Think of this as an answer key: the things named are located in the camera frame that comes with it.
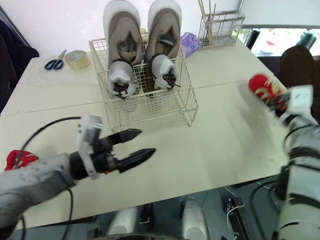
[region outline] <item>red cloth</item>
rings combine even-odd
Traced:
[[[6,157],[6,167],[5,171],[13,170],[16,162],[16,158],[19,155],[20,150],[12,150]],[[22,151],[22,156],[18,164],[18,168],[23,168],[28,164],[37,160],[38,157],[29,151]]]
[[[249,80],[249,88],[266,104],[275,96],[282,94],[277,83],[264,74],[256,74],[251,77]]]

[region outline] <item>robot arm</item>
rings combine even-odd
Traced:
[[[289,163],[278,176],[275,192],[284,201],[274,240],[314,240],[320,236],[320,127],[310,114],[313,87],[296,86],[287,93],[280,115],[289,127],[284,142]]]
[[[142,131],[128,129],[99,139],[101,129],[100,118],[86,114],[79,125],[79,151],[39,159],[24,168],[0,174],[1,234],[6,229],[14,230],[25,210],[70,189],[78,180],[88,176],[96,179],[99,173],[114,170],[123,173],[145,162],[156,150],[141,149],[123,160],[118,160],[112,154],[113,145],[130,141]]]

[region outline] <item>tape roll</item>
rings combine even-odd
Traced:
[[[82,50],[75,50],[65,55],[65,61],[71,69],[80,70],[90,65],[87,53]]]

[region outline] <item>white table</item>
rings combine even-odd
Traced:
[[[232,60],[230,65],[230,58],[242,59],[246,64]],[[209,60],[214,75],[206,67]],[[95,181],[89,178],[80,181],[73,189],[73,219],[279,173],[287,162],[282,151],[286,129],[248,89],[248,77],[269,71],[240,42],[232,48],[197,52],[187,59],[187,64],[197,86],[199,104],[192,127],[182,125],[146,132],[131,142],[117,145],[115,154],[120,159],[142,148],[157,151],[126,173],[113,172]],[[111,133],[102,102],[0,117],[1,136],[5,136],[0,138],[0,170],[4,169],[8,153],[19,149],[36,129],[52,120],[81,116],[84,112],[101,116],[105,125],[102,137]],[[39,134],[27,149],[40,157],[72,153],[77,150],[76,132],[76,120],[58,123]],[[30,208],[25,213],[27,226],[66,221],[69,202],[69,195],[62,193]]]
[[[1,116],[29,113],[103,101],[95,66],[72,70],[64,61],[60,70],[45,70],[46,63],[57,56],[31,59]]]

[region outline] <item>white wire basket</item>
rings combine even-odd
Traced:
[[[210,14],[201,17],[198,35],[200,46],[205,49],[235,45],[245,17],[238,11],[214,12],[211,20]]]
[[[108,91],[108,71],[106,62],[108,48],[104,38],[89,41],[104,107],[110,129],[120,132],[126,129],[144,131],[186,124],[191,126],[198,112],[198,103],[188,74],[186,61],[180,47],[172,61],[178,72],[176,85],[171,90],[154,89],[153,76],[146,63],[133,66],[135,94],[121,99]],[[142,43],[142,56],[146,42]]]

